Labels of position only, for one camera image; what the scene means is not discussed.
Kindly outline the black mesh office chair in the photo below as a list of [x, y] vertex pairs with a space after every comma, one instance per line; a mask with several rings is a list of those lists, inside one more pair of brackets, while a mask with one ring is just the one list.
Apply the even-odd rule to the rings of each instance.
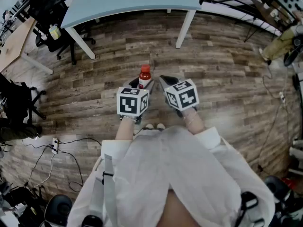
[[[45, 44], [50, 52], [59, 51], [57, 53], [57, 59], [61, 59], [61, 53], [70, 47], [71, 51], [71, 62], [73, 65], [77, 63], [74, 57], [74, 45], [75, 41], [69, 35], [69, 33], [62, 28], [62, 22], [64, 16], [68, 10], [64, 0], [29, 0], [28, 14], [30, 17], [36, 20], [38, 29], [46, 36], [42, 39], [42, 43]], [[50, 25], [57, 24], [61, 37], [54, 40], [49, 33]]]

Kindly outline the white metal rack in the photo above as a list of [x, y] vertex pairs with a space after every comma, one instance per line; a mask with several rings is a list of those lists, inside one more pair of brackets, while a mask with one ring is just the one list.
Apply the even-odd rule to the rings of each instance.
[[293, 139], [292, 146], [289, 149], [289, 156], [296, 160], [296, 163], [288, 171], [303, 176], [303, 140]]

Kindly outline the black harness buckle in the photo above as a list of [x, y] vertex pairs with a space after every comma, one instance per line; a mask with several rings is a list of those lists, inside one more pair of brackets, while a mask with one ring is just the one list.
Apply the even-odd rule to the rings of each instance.
[[234, 227], [264, 227], [265, 221], [261, 215], [258, 199], [251, 192], [241, 194], [241, 208]]

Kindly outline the yellow green water jug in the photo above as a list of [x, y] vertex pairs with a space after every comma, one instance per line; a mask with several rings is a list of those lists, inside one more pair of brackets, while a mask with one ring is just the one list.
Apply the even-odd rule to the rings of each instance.
[[57, 40], [61, 37], [61, 32], [60, 32], [60, 29], [59, 29], [57, 24], [54, 24], [54, 25], [51, 24], [50, 25], [49, 33], [50, 33], [50, 35], [52, 36], [52, 38], [54, 40]]

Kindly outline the person's left forearm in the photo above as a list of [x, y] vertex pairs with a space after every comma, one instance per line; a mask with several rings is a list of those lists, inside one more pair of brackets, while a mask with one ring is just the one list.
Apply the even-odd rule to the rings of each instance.
[[115, 140], [132, 140], [134, 136], [135, 121], [124, 117], [119, 125]]

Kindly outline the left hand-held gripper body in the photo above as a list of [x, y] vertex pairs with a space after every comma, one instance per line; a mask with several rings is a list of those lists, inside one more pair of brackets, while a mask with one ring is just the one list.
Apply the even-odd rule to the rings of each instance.
[[142, 114], [149, 106], [150, 91], [130, 87], [120, 87], [117, 91], [117, 114], [140, 124]]

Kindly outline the person's torso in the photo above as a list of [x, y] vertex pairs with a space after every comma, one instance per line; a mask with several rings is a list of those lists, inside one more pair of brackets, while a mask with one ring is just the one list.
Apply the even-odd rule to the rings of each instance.
[[156, 227], [200, 227], [173, 190], [169, 190]]

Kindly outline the black round stool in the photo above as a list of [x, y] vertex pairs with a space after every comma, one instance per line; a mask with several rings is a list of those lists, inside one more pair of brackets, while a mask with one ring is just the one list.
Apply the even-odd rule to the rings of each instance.
[[290, 195], [290, 188], [280, 178], [270, 175], [265, 178], [265, 184], [278, 201], [286, 201]]
[[66, 227], [71, 209], [72, 201], [68, 196], [53, 196], [45, 209], [44, 227]]

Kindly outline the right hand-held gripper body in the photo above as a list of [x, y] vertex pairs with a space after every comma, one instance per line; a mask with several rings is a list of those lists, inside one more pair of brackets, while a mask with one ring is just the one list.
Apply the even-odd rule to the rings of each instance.
[[169, 86], [165, 89], [165, 102], [172, 107], [178, 117], [182, 117], [182, 111], [188, 108], [195, 108], [199, 104], [199, 97], [195, 83], [192, 79]]

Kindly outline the black belt device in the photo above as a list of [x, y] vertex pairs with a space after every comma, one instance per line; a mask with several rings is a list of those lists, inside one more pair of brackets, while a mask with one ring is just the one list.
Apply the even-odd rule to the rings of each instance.
[[81, 227], [103, 227], [103, 221], [97, 216], [87, 215], [84, 218]]

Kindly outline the person's white shirt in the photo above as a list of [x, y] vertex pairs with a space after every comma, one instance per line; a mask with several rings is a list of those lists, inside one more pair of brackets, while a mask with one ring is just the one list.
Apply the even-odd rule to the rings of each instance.
[[156, 227], [169, 190], [200, 227], [234, 227], [243, 192], [256, 195], [264, 227], [275, 212], [272, 192], [216, 128], [194, 135], [174, 126], [103, 141], [67, 227], [81, 227], [90, 214], [104, 227]]

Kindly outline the person's right forearm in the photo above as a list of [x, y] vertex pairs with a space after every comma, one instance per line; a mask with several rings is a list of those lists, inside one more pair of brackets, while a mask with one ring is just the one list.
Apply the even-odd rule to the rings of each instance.
[[191, 107], [182, 111], [183, 119], [187, 129], [194, 135], [205, 130], [205, 125], [195, 108]]

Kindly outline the light wooden desk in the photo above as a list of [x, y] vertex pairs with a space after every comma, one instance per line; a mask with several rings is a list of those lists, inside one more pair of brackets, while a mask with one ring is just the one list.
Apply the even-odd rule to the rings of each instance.
[[53, 70], [30, 58], [25, 51], [25, 44], [29, 34], [34, 29], [36, 20], [32, 17], [23, 22], [5, 41], [4, 46], [0, 47], [0, 72], [3, 72], [10, 64], [19, 58], [41, 69], [45, 73], [52, 75]]

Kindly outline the dark red plastic object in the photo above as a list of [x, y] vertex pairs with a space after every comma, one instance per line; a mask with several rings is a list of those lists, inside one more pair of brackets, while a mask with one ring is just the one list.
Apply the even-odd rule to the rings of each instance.
[[291, 178], [287, 178], [287, 177], [283, 177], [282, 181], [290, 188], [290, 189], [294, 189], [294, 187], [296, 186], [296, 181], [291, 179]]

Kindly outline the brown medicine bottle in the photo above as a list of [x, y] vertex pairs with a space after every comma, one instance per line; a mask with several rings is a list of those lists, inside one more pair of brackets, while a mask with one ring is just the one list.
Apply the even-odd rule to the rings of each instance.
[[141, 72], [139, 74], [139, 88], [144, 89], [151, 81], [150, 66], [145, 64], [141, 66]]

